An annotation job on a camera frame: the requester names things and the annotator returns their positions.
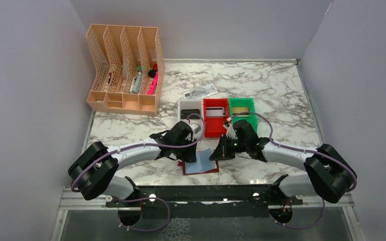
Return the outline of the red leather card holder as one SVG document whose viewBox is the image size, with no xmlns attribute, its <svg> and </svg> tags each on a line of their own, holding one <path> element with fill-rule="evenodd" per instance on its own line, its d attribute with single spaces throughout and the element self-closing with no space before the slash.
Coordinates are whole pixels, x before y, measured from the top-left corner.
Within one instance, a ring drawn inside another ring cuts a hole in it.
<svg viewBox="0 0 386 241">
<path fill-rule="evenodd" d="M 218 173 L 219 164 L 217 161 L 210 160 L 211 154 L 211 149 L 196 152 L 196 162 L 186 163 L 184 161 L 178 161 L 177 165 L 182 168 L 182 173 L 184 176 Z"/>
</svg>

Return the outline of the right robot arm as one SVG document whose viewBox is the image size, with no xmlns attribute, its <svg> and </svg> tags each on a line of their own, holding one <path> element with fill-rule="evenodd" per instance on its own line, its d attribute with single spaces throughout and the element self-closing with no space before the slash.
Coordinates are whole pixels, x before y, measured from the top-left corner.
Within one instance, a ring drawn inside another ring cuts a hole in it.
<svg viewBox="0 0 386 241">
<path fill-rule="evenodd" d="M 253 160 L 305 171 L 302 175 L 281 176 L 273 183 L 270 199 L 276 204 L 299 195 L 318 195 L 337 203 L 357 185 L 357 175 L 331 145 L 303 148 L 278 144 L 272 138 L 259 137 L 245 120 L 235 122 L 233 132 L 233 136 L 221 135 L 210 160 L 231 160 L 239 153 L 247 153 Z"/>
</svg>

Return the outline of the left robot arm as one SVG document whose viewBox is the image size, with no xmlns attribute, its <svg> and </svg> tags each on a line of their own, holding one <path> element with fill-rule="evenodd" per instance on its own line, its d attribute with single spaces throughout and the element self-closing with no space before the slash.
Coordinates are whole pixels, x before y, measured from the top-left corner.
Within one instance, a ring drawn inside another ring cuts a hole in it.
<svg viewBox="0 0 386 241">
<path fill-rule="evenodd" d="M 198 142 L 195 133 L 194 127 L 179 121 L 169 130 L 130 145 L 107 147 L 101 141 L 95 142 L 69 167 L 71 188 L 85 200 L 108 195 L 119 198 L 125 206 L 132 206 L 138 199 L 137 186 L 130 177 L 118 177 L 115 173 L 143 161 L 171 155 L 175 160 L 195 162 Z"/>
</svg>

